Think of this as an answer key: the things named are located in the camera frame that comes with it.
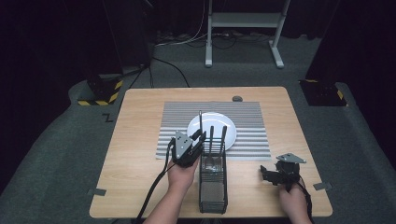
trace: gray carpet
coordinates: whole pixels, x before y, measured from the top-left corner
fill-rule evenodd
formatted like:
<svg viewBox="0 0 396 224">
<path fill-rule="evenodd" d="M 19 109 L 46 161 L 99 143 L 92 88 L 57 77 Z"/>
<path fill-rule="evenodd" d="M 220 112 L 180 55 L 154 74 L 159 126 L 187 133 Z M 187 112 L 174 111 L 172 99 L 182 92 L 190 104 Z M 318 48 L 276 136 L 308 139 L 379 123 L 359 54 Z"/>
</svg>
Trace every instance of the gray carpet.
<svg viewBox="0 0 396 224">
<path fill-rule="evenodd" d="M 215 39 L 218 47 L 231 44 Z M 347 85 L 337 83 L 348 102 L 346 107 L 313 107 L 304 98 L 298 80 L 304 79 L 318 44 L 317 39 L 281 38 L 279 51 L 284 69 L 276 68 L 266 42 L 237 42 L 229 49 L 214 48 L 212 68 L 205 68 L 205 48 L 163 46 L 154 50 L 154 57 L 176 65 L 191 87 L 285 87 L 322 180 L 333 185 L 328 191 L 333 214 L 316 217 L 316 223 L 394 223 L 395 171 Z M 151 73 L 155 88 L 186 87 L 181 74 L 169 64 L 153 60 Z M 96 187 L 123 94 L 135 78 L 136 75 L 122 78 L 124 84 L 114 105 L 78 106 L 77 98 L 84 82 L 70 90 L 72 105 L 35 141 L 1 195 L 0 223 L 115 221 L 90 217 L 92 196 L 87 192 Z M 150 88 L 148 69 L 132 88 Z M 272 223 L 274 220 L 222 221 Z M 116 223 L 128 223 L 128 220 Z"/>
</svg>

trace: white plate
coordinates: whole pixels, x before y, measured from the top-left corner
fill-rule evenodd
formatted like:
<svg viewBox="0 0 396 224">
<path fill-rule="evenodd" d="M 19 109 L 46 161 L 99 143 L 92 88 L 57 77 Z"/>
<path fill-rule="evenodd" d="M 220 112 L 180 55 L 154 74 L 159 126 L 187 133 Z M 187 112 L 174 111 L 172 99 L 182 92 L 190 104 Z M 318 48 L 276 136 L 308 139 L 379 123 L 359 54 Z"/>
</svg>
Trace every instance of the white plate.
<svg viewBox="0 0 396 224">
<path fill-rule="evenodd" d="M 210 126 L 214 127 L 213 138 L 221 139 L 222 128 L 227 126 L 227 133 L 225 134 L 224 146 L 225 150 L 230 148 L 236 139 L 236 128 L 233 121 L 227 116 L 216 113 L 207 112 L 202 114 L 202 128 L 206 131 L 206 140 L 210 139 Z M 200 129 L 199 116 L 195 117 L 187 128 L 187 135 L 193 135 L 198 129 Z"/>
</svg>

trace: wooden table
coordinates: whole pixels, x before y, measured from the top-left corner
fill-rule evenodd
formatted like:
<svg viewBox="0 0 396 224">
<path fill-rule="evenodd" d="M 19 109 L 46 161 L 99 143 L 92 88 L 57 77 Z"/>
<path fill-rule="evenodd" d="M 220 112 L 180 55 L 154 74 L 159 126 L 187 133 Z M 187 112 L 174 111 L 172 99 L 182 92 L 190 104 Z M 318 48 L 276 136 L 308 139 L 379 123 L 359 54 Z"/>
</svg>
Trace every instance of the wooden table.
<svg viewBox="0 0 396 224">
<path fill-rule="evenodd" d="M 275 170 L 276 156 L 293 153 L 307 161 L 300 174 L 312 196 L 313 216 L 327 217 L 332 206 L 321 183 L 317 166 L 305 141 L 286 89 L 282 87 L 135 89 L 128 90 L 106 155 L 97 188 L 106 195 L 94 195 L 92 217 L 136 217 L 149 188 L 164 166 L 155 159 L 164 102 L 260 102 L 271 149 L 271 161 L 227 161 L 228 207 L 225 214 L 202 214 L 198 207 L 198 169 L 181 208 L 180 217 L 283 217 L 277 187 L 262 180 L 262 164 Z M 167 190 L 167 178 L 151 196 L 146 217 Z"/>
</svg>

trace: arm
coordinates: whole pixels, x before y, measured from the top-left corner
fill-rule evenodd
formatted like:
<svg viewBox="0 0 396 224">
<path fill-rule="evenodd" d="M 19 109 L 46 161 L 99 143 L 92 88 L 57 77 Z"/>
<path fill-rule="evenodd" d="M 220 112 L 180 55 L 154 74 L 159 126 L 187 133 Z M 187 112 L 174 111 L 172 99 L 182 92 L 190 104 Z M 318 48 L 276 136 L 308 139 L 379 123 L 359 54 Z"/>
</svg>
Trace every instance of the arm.
<svg viewBox="0 0 396 224">
<path fill-rule="evenodd" d="M 181 168 L 175 165 L 170 169 L 168 173 L 169 187 L 163 198 L 152 210 L 151 214 L 146 218 L 145 224 L 150 223 L 163 223 L 173 224 L 177 223 L 178 214 L 180 213 L 181 204 L 187 190 L 190 188 L 193 179 L 195 169 L 198 165 L 196 160 L 192 167 Z"/>
<path fill-rule="evenodd" d="M 286 191 L 285 185 L 279 185 L 279 199 L 280 205 L 291 223 L 312 223 L 307 213 L 305 196 L 297 184 L 293 184 L 289 192 Z"/>
</svg>

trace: mesh basket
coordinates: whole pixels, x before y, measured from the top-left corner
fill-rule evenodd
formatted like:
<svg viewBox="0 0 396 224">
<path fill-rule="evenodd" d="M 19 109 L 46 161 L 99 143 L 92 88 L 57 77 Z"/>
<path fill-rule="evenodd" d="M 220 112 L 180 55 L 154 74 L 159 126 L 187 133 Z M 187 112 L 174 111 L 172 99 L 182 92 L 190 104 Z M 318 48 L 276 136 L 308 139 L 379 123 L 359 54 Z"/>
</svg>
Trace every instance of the mesh basket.
<svg viewBox="0 0 396 224">
<path fill-rule="evenodd" d="M 214 138 L 210 153 L 209 145 L 208 141 L 204 143 L 200 160 L 199 207 L 201 213 L 224 214 L 228 204 L 224 144 L 220 148 L 221 140 Z"/>
</svg>

